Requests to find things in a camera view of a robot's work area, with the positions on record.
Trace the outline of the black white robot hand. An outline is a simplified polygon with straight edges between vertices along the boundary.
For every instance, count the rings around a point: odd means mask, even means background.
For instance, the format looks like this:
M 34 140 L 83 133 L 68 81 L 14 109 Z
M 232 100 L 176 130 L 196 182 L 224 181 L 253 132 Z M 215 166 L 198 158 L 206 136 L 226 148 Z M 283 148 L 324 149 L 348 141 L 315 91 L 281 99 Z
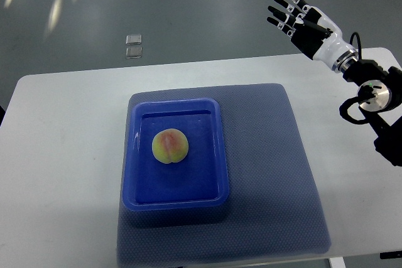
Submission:
M 278 28 L 307 58 L 344 72 L 360 59 L 359 50 L 343 39 L 341 29 L 319 8 L 305 0 L 273 0 L 283 10 L 268 7 L 267 22 Z

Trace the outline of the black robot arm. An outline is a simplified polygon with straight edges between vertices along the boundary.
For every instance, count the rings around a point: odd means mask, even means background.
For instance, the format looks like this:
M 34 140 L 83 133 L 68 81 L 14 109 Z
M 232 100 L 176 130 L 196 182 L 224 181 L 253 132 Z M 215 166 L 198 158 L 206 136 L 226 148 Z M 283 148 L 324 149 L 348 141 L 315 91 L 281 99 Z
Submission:
M 401 119 L 389 125 L 379 114 L 401 105 L 401 70 L 390 67 L 384 70 L 374 60 L 362 58 L 361 39 L 358 33 L 357 53 L 352 54 L 340 67 L 343 79 L 356 84 L 355 97 L 339 107 L 340 116 L 351 124 L 369 124 L 377 134 L 375 150 L 394 166 L 401 166 Z

